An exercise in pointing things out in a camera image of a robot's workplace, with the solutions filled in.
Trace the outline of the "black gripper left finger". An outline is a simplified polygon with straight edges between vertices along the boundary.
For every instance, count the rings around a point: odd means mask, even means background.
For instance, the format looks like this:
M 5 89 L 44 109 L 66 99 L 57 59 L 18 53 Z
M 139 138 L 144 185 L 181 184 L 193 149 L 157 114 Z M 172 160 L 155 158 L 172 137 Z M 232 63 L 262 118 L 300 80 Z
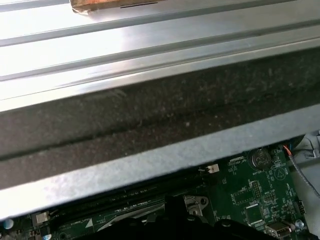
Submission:
M 177 198 L 167 196 L 164 214 L 155 221 L 142 223 L 134 218 L 123 219 L 87 236 L 88 240 L 175 240 L 177 238 Z

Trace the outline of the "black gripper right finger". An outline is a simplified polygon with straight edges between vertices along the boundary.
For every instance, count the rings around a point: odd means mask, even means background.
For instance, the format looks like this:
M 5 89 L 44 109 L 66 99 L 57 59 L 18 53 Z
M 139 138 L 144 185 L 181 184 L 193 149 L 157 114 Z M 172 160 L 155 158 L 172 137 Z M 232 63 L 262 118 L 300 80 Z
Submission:
M 176 197 L 176 235 L 178 240 L 274 240 L 275 238 L 234 220 L 213 225 L 188 212 L 184 198 Z

